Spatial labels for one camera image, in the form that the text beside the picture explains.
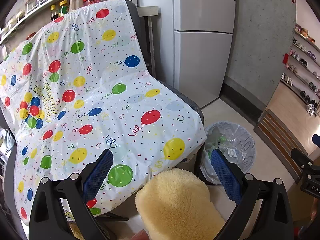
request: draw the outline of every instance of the wooden floor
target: wooden floor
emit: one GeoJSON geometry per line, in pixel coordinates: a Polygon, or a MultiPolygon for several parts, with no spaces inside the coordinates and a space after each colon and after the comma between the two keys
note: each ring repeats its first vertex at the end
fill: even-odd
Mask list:
{"type": "Polygon", "coordinates": [[[320,135],[320,114],[310,116],[305,107],[306,104],[280,82],[266,109],[270,109],[284,123],[310,155],[317,149],[312,136],[315,133],[320,135]]]}

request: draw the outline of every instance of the yellow balloon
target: yellow balloon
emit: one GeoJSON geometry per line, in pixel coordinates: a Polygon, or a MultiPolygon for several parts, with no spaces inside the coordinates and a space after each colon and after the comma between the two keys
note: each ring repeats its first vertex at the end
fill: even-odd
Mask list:
{"type": "Polygon", "coordinates": [[[73,81],[73,84],[76,87],[82,87],[84,83],[85,83],[85,78],[83,76],[76,77],[75,80],[73,81]]]}
{"type": "Polygon", "coordinates": [[[58,32],[54,32],[54,33],[51,33],[47,39],[47,42],[48,43],[53,43],[55,42],[57,39],[59,38],[59,33],[58,32]]]}
{"type": "Polygon", "coordinates": [[[77,100],[74,104],[75,109],[81,108],[82,106],[84,106],[84,101],[83,100],[77,100]]]}
{"type": "Polygon", "coordinates": [[[160,89],[151,89],[146,93],[146,97],[151,98],[160,93],[160,89]]]}
{"type": "Polygon", "coordinates": [[[31,152],[30,154],[31,159],[33,159],[36,156],[36,154],[37,154],[37,148],[31,152]]]}
{"type": "Polygon", "coordinates": [[[20,109],[20,118],[21,119],[26,119],[28,117],[28,110],[25,108],[20,109]]]}
{"type": "Polygon", "coordinates": [[[78,148],[71,155],[69,161],[74,164],[82,162],[87,157],[86,148],[78,148]]]}
{"type": "Polygon", "coordinates": [[[30,92],[27,92],[25,95],[24,95],[24,100],[27,102],[27,103],[30,103],[32,99],[32,94],[30,92]]]}
{"type": "Polygon", "coordinates": [[[185,148],[184,141],[180,138],[173,138],[167,141],[163,148],[164,158],[176,160],[183,153],[185,148]]]}
{"type": "Polygon", "coordinates": [[[63,136],[63,131],[57,131],[56,135],[54,136],[53,138],[53,141],[56,142],[56,141],[59,141],[63,136]]]}
{"type": "Polygon", "coordinates": [[[43,110],[40,110],[39,114],[36,116],[36,119],[38,118],[44,119],[44,116],[45,116],[45,112],[43,110]]]}
{"type": "Polygon", "coordinates": [[[5,75],[2,76],[2,79],[1,79],[1,85],[5,85],[7,82],[7,77],[5,75]]]}
{"type": "Polygon", "coordinates": [[[24,189],[23,181],[20,181],[20,182],[19,182],[19,186],[18,186],[18,191],[19,191],[20,193],[22,193],[23,189],[24,189]]]}
{"type": "Polygon", "coordinates": [[[116,31],[114,30],[107,30],[103,33],[102,39],[104,41],[111,41],[116,36],[116,31]]]}

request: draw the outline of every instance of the yellow lid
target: yellow lid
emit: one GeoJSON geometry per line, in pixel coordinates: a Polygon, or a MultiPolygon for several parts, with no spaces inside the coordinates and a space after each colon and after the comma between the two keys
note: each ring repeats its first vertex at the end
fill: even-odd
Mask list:
{"type": "Polygon", "coordinates": [[[62,1],[61,3],[59,3],[59,5],[61,6],[61,5],[64,5],[64,4],[66,4],[66,3],[68,3],[68,1],[67,1],[67,0],[64,0],[64,1],[62,1]]]}

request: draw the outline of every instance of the silver screw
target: silver screw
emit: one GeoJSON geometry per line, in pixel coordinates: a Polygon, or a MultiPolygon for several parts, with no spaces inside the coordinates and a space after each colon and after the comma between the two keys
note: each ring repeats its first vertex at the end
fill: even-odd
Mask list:
{"type": "Polygon", "coordinates": [[[245,175],[245,178],[246,178],[247,180],[253,180],[253,175],[250,174],[250,173],[248,173],[248,174],[245,175]]]}
{"type": "Polygon", "coordinates": [[[46,184],[48,182],[48,178],[47,177],[44,177],[41,179],[41,183],[42,184],[46,184]]]}
{"type": "Polygon", "coordinates": [[[282,184],[282,180],[281,179],[276,179],[276,184],[281,185],[282,184]]]}
{"type": "Polygon", "coordinates": [[[75,180],[75,179],[78,179],[78,178],[79,178],[79,174],[78,173],[73,173],[70,176],[70,179],[72,179],[72,180],[75,180]]]}

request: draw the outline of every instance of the fluffy yellow cushion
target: fluffy yellow cushion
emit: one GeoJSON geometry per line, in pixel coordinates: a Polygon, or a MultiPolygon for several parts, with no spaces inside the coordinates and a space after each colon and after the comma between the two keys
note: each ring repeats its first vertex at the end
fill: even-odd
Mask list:
{"type": "Polygon", "coordinates": [[[152,240],[213,240],[225,221],[206,185],[189,171],[163,171],[136,195],[152,240]]]}

